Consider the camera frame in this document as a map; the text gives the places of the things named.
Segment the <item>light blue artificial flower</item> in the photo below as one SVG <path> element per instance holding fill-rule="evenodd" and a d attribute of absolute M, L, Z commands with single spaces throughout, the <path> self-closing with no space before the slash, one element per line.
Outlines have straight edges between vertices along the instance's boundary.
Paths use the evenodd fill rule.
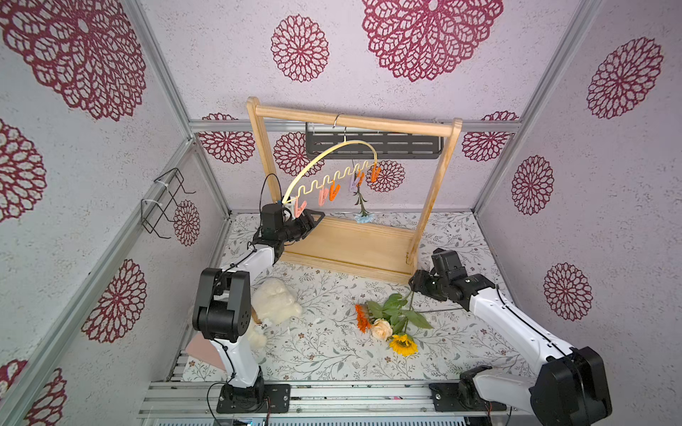
<path fill-rule="evenodd" d="M 353 169 L 353 175 L 354 174 L 361 174 L 363 171 L 358 171 L 356 169 Z M 355 198 L 355 206 L 360 208 L 360 212 L 355 216 L 355 220 L 358 224 L 368 224 L 371 223 L 374 220 L 374 214 L 371 213 L 367 207 L 366 203 L 367 200 L 365 199 L 363 193 L 362 193 L 362 185 L 360 187 L 357 187 L 355 191 L 352 193 L 353 197 Z"/>

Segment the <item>lilac clothespin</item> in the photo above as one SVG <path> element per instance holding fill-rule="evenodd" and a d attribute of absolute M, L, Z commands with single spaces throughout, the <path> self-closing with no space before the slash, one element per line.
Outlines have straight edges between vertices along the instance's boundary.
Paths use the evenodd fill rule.
<path fill-rule="evenodd" d="M 353 178 L 351 179 L 350 186 L 349 186 L 349 191 L 351 193 L 353 193 L 355 191 L 355 189 L 357 188 L 359 180 L 360 180 L 360 176 L 358 174 L 354 174 Z"/>

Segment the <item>peach artificial rose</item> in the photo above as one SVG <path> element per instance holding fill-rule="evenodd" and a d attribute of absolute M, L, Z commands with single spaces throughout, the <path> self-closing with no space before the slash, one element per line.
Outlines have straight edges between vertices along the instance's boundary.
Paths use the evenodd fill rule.
<path fill-rule="evenodd" d="M 414 294 L 390 295 L 383 303 L 367 301 L 364 304 L 369 331 L 382 341 L 393 340 L 395 335 L 408 335 L 408 326 L 432 329 L 432 324 L 413 307 Z"/>

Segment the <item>yellow wavy clothes hanger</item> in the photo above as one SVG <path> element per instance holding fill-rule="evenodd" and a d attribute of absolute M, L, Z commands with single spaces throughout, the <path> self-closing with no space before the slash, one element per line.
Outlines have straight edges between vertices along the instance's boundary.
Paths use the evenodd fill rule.
<path fill-rule="evenodd" d="M 339 143 L 329 146 L 326 150 L 321 151 L 309 159 L 306 164 L 298 168 L 298 173 L 294 175 L 293 171 L 289 175 L 293 176 L 293 181 L 289 184 L 286 191 L 282 192 L 281 202 L 285 205 L 293 205 L 296 197 L 309 195 L 312 191 L 321 190 L 324 187 L 330 189 L 332 182 L 337 184 L 346 177 L 353 177 L 353 169 L 363 171 L 365 177 L 370 178 L 371 169 L 374 163 L 378 164 L 378 152 L 375 147 L 364 140 L 349 140 L 347 134 L 343 132 L 343 138 Z M 332 174 L 323 175 L 310 182 L 310 185 L 300 184 L 304 178 L 315 176 L 324 166 L 325 159 L 330 156 L 349 157 L 352 160 L 352 165 L 346 167 L 344 170 L 336 170 Z"/>

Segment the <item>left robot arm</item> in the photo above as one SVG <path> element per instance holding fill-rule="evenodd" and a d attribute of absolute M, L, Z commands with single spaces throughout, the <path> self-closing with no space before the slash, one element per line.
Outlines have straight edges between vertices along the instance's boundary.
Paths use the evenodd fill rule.
<path fill-rule="evenodd" d="M 280 260 L 286 245 L 307 238 L 325 218 L 313 209 L 292 214 L 280 202 L 262 207 L 259 216 L 245 257 L 202 271 L 192 315 L 193 329 L 218 350 L 227 385 L 237 389 L 253 389 L 262 379 L 245 337 L 252 316 L 250 282 Z"/>

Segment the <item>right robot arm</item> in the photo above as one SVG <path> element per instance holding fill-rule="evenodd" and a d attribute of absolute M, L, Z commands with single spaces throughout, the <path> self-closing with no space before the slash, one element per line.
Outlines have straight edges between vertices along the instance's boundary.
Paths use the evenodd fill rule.
<path fill-rule="evenodd" d="M 520 353 L 533 378 L 490 366 L 471 368 L 454 383 L 433 384 L 437 411 L 521 410 L 543 425 L 592 425 L 613 413 L 604 361 L 578 349 L 533 321 L 481 274 L 468 274 L 458 253 L 438 248 L 433 268 L 418 270 L 408 285 L 431 299 L 451 301 L 485 321 Z"/>

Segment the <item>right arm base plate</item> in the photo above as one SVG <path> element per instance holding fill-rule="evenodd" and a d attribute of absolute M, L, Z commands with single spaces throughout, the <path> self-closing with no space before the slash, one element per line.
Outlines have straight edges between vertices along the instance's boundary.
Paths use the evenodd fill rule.
<path fill-rule="evenodd" d="M 472 385 L 460 382 L 430 383 L 436 412 L 475 412 L 502 413 L 508 410 L 505 404 L 482 399 Z"/>

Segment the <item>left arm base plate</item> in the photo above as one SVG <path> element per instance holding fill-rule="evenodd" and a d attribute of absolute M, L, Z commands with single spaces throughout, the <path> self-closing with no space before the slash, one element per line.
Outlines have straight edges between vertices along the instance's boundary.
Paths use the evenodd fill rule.
<path fill-rule="evenodd" d="M 291 386 L 288 384 L 257 384 L 238 388 L 225 384 L 218 396 L 216 411 L 232 414 L 286 414 L 291 403 Z"/>

